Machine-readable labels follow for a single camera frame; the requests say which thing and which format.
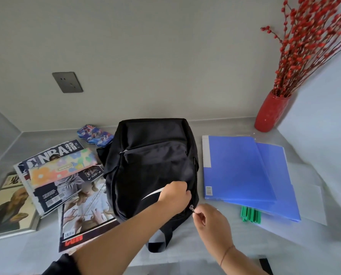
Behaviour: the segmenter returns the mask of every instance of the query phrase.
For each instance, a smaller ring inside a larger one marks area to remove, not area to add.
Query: magazine
[[[105,190],[105,179],[100,178],[86,185],[58,210],[59,252],[71,254],[119,224],[112,215]]]
[[[85,184],[90,184],[93,180],[101,177],[103,168],[99,165],[91,166],[76,174],[40,187],[34,187],[31,184],[29,169],[42,166],[51,160],[83,149],[84,147],[77,140],[64,142],[14,165],[22,184],[25,186],[41,217],[47,216],[59,205],[78,193]]]
[[[39,215],[18,175],[10,175],[0,189],[0,239],[36,231]]]

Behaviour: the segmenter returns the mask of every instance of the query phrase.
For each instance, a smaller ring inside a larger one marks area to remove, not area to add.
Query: barcode
[[[58,196],[55,196],[54,198],[51,198],[50,200],[46,201],[46,205],[50,207],[51,205],[54,205],[58,201],[62,200],[62,198],[65,196],[64,193],[59,194]]]
[[[68,232],[65,232],[63,234],[63,239],[66,239],[67,237],[70,237],[75,234],[75,229],[69,230]]]
[[[213,188],[211,186],[206,186],[206,196],[213,195]]]

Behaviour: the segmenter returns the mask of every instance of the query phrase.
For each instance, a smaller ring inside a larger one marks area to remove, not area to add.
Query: black backpack
[[[197,147],[185,119],[137,119],[118,124],[110,146],[98,149],[105,164],[107,195],[114,215],[124,222],[158,201],[161,189],[172,181],[186,181],[192,198],[183,212],[170,219],[160,231],[162,239],[147,243],[150,252],[162,252],[173,231],[196,207]]]

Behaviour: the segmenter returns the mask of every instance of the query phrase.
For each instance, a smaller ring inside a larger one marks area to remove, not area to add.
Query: vase
[[[263,102],[255,121],[255,128],[261,132],[269,132],[283,114],[290,97],[278,97],[269,92]]]

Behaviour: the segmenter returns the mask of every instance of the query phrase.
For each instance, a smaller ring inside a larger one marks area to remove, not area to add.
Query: gray electrical socket
[[[63,93],[82,93],[82,87],[74,72],[52,73]]]

